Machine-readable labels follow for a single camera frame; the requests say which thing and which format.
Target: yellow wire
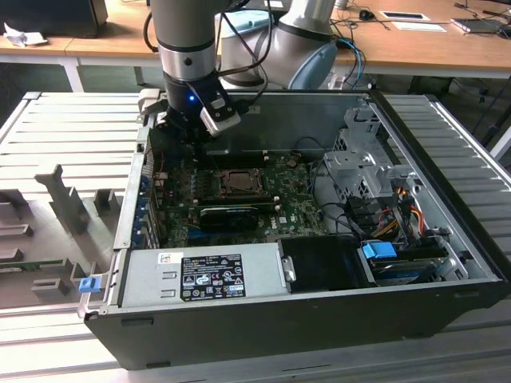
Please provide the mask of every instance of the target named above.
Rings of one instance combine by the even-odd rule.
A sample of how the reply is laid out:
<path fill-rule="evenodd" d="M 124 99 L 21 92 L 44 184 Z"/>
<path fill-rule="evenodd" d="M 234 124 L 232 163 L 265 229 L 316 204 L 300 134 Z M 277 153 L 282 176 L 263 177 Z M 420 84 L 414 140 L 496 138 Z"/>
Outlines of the yellow wire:
<path fill-rule="evenodd" d="M 394 227 L 398 225 L 398 221 L 394 220 L 387 227 L 384 227 L 381 231 L 376 233 L 374 236 L 379 237 L 380 235 L 386 234 L 388 231 L 392 230 Z"/>

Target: table leg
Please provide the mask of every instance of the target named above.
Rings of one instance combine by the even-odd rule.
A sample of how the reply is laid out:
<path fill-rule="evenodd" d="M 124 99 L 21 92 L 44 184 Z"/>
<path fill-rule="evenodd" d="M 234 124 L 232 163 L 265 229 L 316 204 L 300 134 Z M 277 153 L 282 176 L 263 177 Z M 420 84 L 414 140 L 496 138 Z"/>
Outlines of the table leg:
<path fill-rule="evenodd" d="M 503 155 L 508 151 L 510 147 L 511 147 L 511 126 L 504 133 L 504 136 L 502 136 L 501 139 L 495 144 L 495 146 L 493 147 L 489 154 L 491 154 L 495 160 L 500 161 Z"/>
<path fill-rule="evenodd" d="M 137 85 L 145 85 L 144 73 L 140 66 L 133 67 L 135 69 L 135 78 L 137 79 Z"/>
<path fill-rule="evenodd" d="M 80 62 L 76 57 L 63 57 L 60 60 L 73 92 L 84 92 L 80 77 Z"/>

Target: paper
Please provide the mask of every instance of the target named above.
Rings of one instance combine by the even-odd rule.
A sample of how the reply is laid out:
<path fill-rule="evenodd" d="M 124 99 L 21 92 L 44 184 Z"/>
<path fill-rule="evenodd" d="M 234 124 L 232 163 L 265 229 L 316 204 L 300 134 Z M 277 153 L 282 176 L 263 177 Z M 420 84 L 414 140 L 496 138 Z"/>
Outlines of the paper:
<path fill-rule="evenodd" d="M 3 37 L 11 42 L 13 45 L 21 46 L 25 48 L 27 45 L 38 45 L 45 44 L 48 40 L 45 40 L 42 34 L 39 32 L 21 32 L 19 30 L 15 30 L 10 28 L 5 22 L 3 24 L 6 32 L 3 34 Z"/>
<path fill-rule="evenodd" d="M 284 8 L 284 4 L 282 2 L 271 0 L 270 1 L 271 8 Z"/>
<path fill-rule="evenodd" d="M 392 22 L 399 30 L 421 30 L 422 32 L 447 32 L 438 24 L 424 22 Z"/>

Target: mouse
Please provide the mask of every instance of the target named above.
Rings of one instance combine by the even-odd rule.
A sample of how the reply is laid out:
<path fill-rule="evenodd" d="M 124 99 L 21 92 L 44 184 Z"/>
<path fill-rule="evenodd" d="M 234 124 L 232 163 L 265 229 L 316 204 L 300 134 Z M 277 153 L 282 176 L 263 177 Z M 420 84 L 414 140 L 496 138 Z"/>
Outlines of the mouse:
<path fill-rule="evenodd" d="M 501 38 L 511 39 L 511 26 L 501 26 L 497 31 Z"/>
<path fill-rule="evenodd" d="M 364 22 L 368 22 L 374 18 L 374 14 L 370 10 L 361 10 L 358 18 Z"/>

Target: red wire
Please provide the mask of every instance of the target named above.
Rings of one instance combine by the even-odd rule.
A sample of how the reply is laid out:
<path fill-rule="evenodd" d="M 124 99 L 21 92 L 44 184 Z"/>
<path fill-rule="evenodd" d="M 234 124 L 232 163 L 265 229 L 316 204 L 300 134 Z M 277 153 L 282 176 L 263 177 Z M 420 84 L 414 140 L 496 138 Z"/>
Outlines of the red wire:
<path fill-rule="evenodd" d="M 388 212 L 390 212 L 390 209 L 385 209 L 384 211 L 382 211 L 382 214 L 380 214 L 378 218 L 378 229 L 382 226 L 383 215 Z"/>

